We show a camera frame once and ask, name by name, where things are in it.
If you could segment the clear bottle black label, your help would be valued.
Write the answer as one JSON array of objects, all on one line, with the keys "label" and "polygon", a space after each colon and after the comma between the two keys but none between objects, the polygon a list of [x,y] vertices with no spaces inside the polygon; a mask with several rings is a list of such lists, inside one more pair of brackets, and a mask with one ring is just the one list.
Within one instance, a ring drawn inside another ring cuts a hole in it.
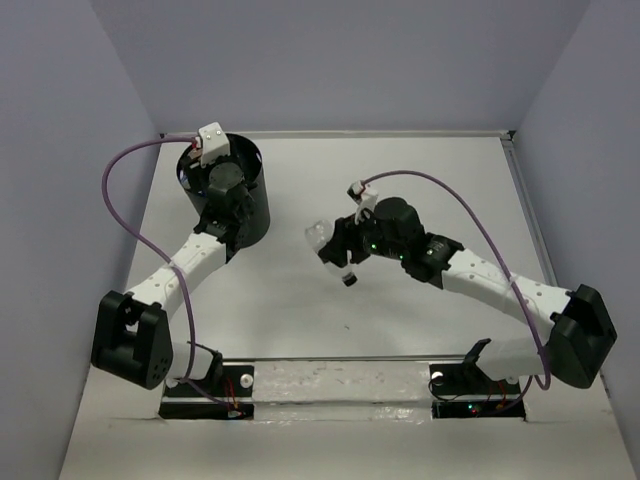
[{"label": "clear bottle black label", "polygon": [[343,239],[336,232],[335,223],[319,220],[305,229],[305,238],[330,275],[338,278],[347,287],[357,282],[357,276],[350,263],[350,254]]}]

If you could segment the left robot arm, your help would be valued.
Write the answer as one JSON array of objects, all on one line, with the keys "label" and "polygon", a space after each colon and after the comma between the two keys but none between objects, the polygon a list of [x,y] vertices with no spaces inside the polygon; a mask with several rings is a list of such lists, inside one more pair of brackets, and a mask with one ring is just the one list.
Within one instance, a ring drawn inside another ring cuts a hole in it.
[{"label": "left robot arm", "polygon": [[257,157],[227,156],[204,168],[181,164],[177,177],[199,221],[173,256],[161,256],[164,263],[154,273],[124,293],[102,298],[91,363],[147,390],[187,382],[209,395],[221,383],[221,354],[194,338],[174,342],[169,322],[185,308],[188,323],[195,323],[191,292],[265,236],[270,212]]}]

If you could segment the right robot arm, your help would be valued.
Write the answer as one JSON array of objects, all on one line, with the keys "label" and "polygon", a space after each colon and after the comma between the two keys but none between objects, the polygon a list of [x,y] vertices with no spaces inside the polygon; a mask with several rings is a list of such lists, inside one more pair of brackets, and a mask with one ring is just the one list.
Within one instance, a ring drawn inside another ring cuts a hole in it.
[{"label": "right robot arm", "polygon": [[399,197],[366,204],[348,217],[321,220],[305,237],[326,269],[346,286],[353,267],[372,256],[399,262],[411,278],[487,305],[534,332],[507,341],[484,338],[465,355],[462,384],[482,392],[495,381],[549,374],[588,389],[617,340],[601,293],[546,285],[498,266],[461,243],[429,233],[417,211]]}]

